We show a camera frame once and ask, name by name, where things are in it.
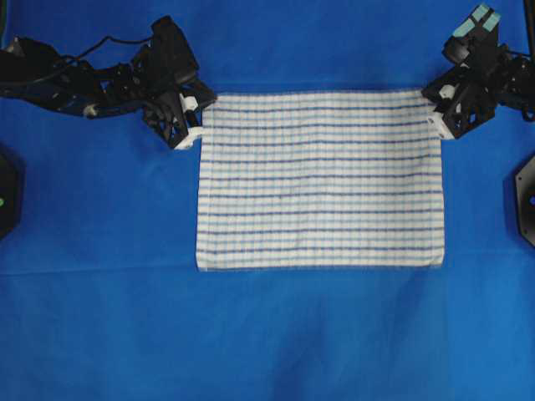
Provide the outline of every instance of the blue background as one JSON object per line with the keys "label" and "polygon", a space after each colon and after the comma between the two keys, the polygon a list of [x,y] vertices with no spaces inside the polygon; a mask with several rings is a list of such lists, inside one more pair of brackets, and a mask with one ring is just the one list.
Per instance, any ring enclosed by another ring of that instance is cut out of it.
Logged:
{"label": "blue background", "polygon": [[[218,92],[393,89],[449,68],[442,45],[475,6],[17,0],[6,38],[81,53],[170,14]],[[491,6],[527,51],[521,2]],[[26,170],[22,222],[0,242],[1,400],[535,398],[535,250],[512,183],[535,130],[519,113],[443,144],[446,260],[428,272],[200,273],[199,144],[170,152],[139,114],[89,122],[5,99],[0,127]]]}

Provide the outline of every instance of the blue cloth surface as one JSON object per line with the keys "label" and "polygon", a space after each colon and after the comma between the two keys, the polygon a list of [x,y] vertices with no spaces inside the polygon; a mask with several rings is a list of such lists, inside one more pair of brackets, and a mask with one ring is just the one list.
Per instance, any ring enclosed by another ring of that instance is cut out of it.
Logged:
{"label": "blue cloth surface", "polygon": [[[526,49],[522,5],[490,5],[502,41]],[[80,53],[170,14],[216,91],[394,89],[449,68],[442,45],[475,6],[17,0],[6,36]],[[26,166],[21,225],[0,242],[1,400],[535,397],[535,251],[512,183],[535,135],[519,113],[442,145],[446,259],[430,272],[200,273],[199,144],[170,152],[139,114],[7,100],[0,127]]]}

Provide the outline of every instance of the black cable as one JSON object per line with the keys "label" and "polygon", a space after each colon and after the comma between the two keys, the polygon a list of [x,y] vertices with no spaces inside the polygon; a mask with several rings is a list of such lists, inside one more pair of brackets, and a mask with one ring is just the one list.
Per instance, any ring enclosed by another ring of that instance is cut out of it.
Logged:
{"label": "black cable", "polygon": [[526,30],[527,30],[527,42],[529,44],[529,52],[532,61],[535,61],[535,16],[533,15],[534,9],[533,0],[524,0],[524,14],[526,16]]}
{"label": "black cable", "polygon": [[505,53],[515,54],[517,56],[524,56],[524,57],[528,57],[528,58],[531,57],[529,54],[520,53],[520,52],[513,52],[512,50],[507,50]]}
{"label": "black cable", "polygon": [[33,79],[33,80],[30,80],[30,81],[0,82],[0,87],[1,86],[3,86],[3,87],[18,87],[18,86],[34,85],[34,84],[40,84],[40,83],[42,83],[44,81],[48,81],[49,79],[55,78],[58,75],[60,75],[61,73],[65,72],[71,65],[73,65],[74,63],[77,63],[78,61],[80,61],[82,58],[84,58],[88,54],[90,54],[90,53],[94,52],[96,49],[100,48],[108,40],[111,41],[111,42],[120,43],[120,44],[143,44],[143,43],[149,42],[152,38],[153,37],[151,36],[150,38],[141,39],[141,40],[122,40],[122,39],[114,38],[112,36],[106,36],[105,38],[102,38],[102,40],[100,40],[97,44],[95,44],[94,46],[91,46],[90,48],[88,48],[87,50],[85,50],[83,53],[81,53],[80,55],[78,55],[76,57],[69,56],[69,55],[62,56],[61,57],[62,61],[66,60],[66,59],[69,60],[69,61],[61,69],[59,69],[57,71],[54,71],[53,73],[51,73],[49,75],[45,75],[44,77]]}
{"label": "black cable", "polygon": [[8,0],[0,0],[0,41],[2,41],[3,30],[6,28],[8,20]]}

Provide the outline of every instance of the towel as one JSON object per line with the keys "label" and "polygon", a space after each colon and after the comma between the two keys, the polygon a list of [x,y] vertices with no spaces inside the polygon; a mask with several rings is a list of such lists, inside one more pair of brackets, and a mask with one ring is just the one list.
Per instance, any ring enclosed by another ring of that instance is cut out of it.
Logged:
{"label": "towel", "polygon": [[432,109],[418,90],[220,95],[203,115],[198,268],[440,266]]}

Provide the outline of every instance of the wire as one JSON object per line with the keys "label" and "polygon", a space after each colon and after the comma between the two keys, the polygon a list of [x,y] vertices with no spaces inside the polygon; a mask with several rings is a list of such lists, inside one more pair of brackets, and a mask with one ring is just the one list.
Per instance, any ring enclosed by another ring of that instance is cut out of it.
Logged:
{"label": "wire", "polygon": [[115,42],[115,43],[120,43],[120,44],[143,44],[143,43],[149,42],[152,38],[153,37],[151,36],[150,38],[141,39],[141,40],[122,40],[122,39],[114,38],[112,36],[106,36],[106,37],[102,38],[97,44],[95,44],[94,46],[91,46],[90,48],[88,48],[87,50],[85,50],[83,53],[81,53],[80,55],[78,55],[76,57],[75,56],[69,56],[69,55],[62,56],[61,57],[62,61],[64,61],[64,60],[69,60],[69,61],[61,69],[59,69],[57,71],[54,71],[51,74],[48,74],[48,75],[45,75],[44,77],[33,79],[33,80],[30,80],[30,81],[0,82],[0,87],[3,86],[3,87],[12,87],[13,88],[13,87],[18,87],[18,86],[34,85],[34,84],[40,84],[40,83],[42,83],[44,81],[48,81],[48,80],[50,80],[52,78],[55,78],[58,75],[60,75],[61,73],[64,73],[71,65],[73,65],[74,63],[77,63],[78,61],[80,61],[82,58],[84,58],[88,54],[90,54],[90,53],[94,52],[96,49],[100,48],[108,40],[110,42]]}
{"label": "wire", "polygon": [[8,0],[0,0],[0,41],[8,20]]}
{"label": "wire", "polygon": [[525,54],[525,53],[520,53],[520,52],[513,52],[512,50],[507,50],[506,53],[509,53],[509,54],[516,54],[517,56],[524,56],[524,57],[532,57],[530,56],[529,54]]}

